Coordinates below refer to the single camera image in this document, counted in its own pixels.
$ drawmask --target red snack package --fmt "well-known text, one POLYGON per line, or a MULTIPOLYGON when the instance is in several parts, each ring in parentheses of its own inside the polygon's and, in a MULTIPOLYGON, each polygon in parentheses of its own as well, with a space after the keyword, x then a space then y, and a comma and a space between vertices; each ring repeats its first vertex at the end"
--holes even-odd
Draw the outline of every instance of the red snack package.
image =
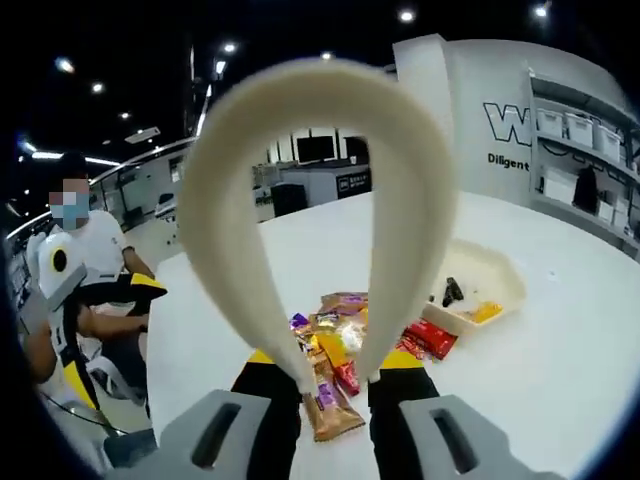
POLYGON ((356 377, 356 368, 353 360, 338 367, 333 367, 333 373, 336 375, 342 389, 351 397, 360 393, 360 384, 356 377))
POLYGON ((415 342, 415 340, 405 337, 404 335, 400 337, 400 340, 398 340, 396 348, 401 352, 410 353, 418 360, 424 360, 427 356, 427 352, 425 352, 424 349, 415 342))
POLYGON ((438 360, 447 356, 458 337, 445 332, 427 320, 420 319, 404 331, 404 335, 430 352, 438 360))

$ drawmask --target shelf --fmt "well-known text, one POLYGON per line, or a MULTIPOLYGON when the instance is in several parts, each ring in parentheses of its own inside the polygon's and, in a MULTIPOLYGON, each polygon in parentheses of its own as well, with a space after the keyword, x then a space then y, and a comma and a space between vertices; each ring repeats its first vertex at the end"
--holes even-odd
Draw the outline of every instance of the shelf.
POLYGON ((600 220, 598 217, 596 217, 595 215, 592 215, 589 212, 580 210, 579 208, 574 207, 573 205, 569 205, 568 203, 561 202, 560 200, 555 200, 553 198, 545 197, 543 194, 537 193, 537 192, 534 192, 531 194, 531 199, 539 203, 546 203, 547 205, 552 205, 560 210, 564 210, 565 212, 569 212, 573 215, 581 217, 587 220, 588 222, 592 223, 593 225, 596 225, 606 230, 607 232, 611 233, 612 235, 615 235, 623 242, 627 243, 628 245, 631 245, 633 248, 640 250, 640 243, 636 241, 633 237, 630 237, 629 235, 625 235, 622 230, 619 230, 615 228, 613 225, 610 225, 600 220))
POLYGON ((594 150, 593 148, 589 148, 586 145, 582 145, 581 143, 573 142, 571 140, 567 140, 566 138, 559 138, 559 137, 556 137, 555 135, 549 135, 548 133, 545 133, 545 132, 538 131, 537 135, 539 140, 544 140, 551 143, 555 143, 557 145, 562 145, 563 147, 573 150, 574 152, 582 153, 593 160, 609 165, 609 167, 611 167, 613 170, 630 178, 634 182, 640 183, 640 175, 635 173, 630 168, 627 168, 622 163, 618 163, 611 160, 609 157, 605 156, 602 152, 598 152, 597 150, 594 150))
POLYGON ((625 127, 629 130, 640 128, 640 124, 631 113, 616 105, 558 83, 544 75, 532 73, 530 77, 534 95, 586 110, 595 116, 610 120, 619 127, 625 127))

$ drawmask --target face mask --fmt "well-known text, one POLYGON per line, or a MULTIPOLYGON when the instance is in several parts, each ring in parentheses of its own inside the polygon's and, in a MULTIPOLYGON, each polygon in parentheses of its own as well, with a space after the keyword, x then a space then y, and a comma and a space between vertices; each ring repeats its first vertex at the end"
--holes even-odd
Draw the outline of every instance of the face mask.
POLYGON ((51 205, 51 216, 64 230, 78 228, 78 220, 89 218, 89 194, 64 192, 62 205, 51 205))

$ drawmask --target white tray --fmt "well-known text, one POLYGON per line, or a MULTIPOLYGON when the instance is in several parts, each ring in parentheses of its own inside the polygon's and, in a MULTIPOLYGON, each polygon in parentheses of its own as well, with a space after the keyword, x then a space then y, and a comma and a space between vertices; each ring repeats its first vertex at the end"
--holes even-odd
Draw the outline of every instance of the white tray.
POLYGON ((435 301, 427 304, 422 317, 457 336, 486 327, 518 310, 527 296, 524 281, 506 255, 459 239, 451 241, 431 293, 435 295, 435 301), (447 277, 456 279, 465 299, 443 308, 447 277), (460 314, 473 310, 484 301, 502 305, 502 311, 482 323, 475 323, 460 314))

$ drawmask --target ceiling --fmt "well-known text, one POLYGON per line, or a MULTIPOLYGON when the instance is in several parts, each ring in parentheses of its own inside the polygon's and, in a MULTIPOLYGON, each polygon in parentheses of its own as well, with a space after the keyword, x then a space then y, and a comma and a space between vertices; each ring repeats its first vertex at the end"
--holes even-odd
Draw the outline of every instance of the ceiling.
MULTIPOLYGON (((621 2, 607 2, 606 7, 602 2, 548 2, 544 26, 532 16, 538 2, 524 0, 186 0, 169 2, 170 10, 136 2, 84 10, 54 3, 38 7, 18 63, 23 75, 17 90, 21 112, 16 144, 26 140, 40 151, 79 150, 121 162, 189 136, 215 59, 224 58, 228 66, 214 100, 266 66, 323 51, 388 65, 394 42, 430 33, 447 40, 503 38, 551 45, 602 65, 632 99, 639 98, 636 62, 629 53, 637 43, 634 20, 624 15, 621 2), (406 7, 416 11, 411 24, 398 21, 398 11, 406 7), (221 51, 227 41, 238 45, 233 55, 221 51), (57 70, 58 57, 68 58, 74 73, 57 70), (103 84, 102 93, 92 92, 95 82, 103 84), (119 115, 124 112, 128 119, 119 115), (154 126, 160 135, 152 143, 125 142, 154 126)), ((3 162, 10 180, 3 193, 20 215, 11 223, 19 225, 46 211, 48 161, 17 148, 3 162)), ((108 168, 92 164, 90 173, 108 168)))

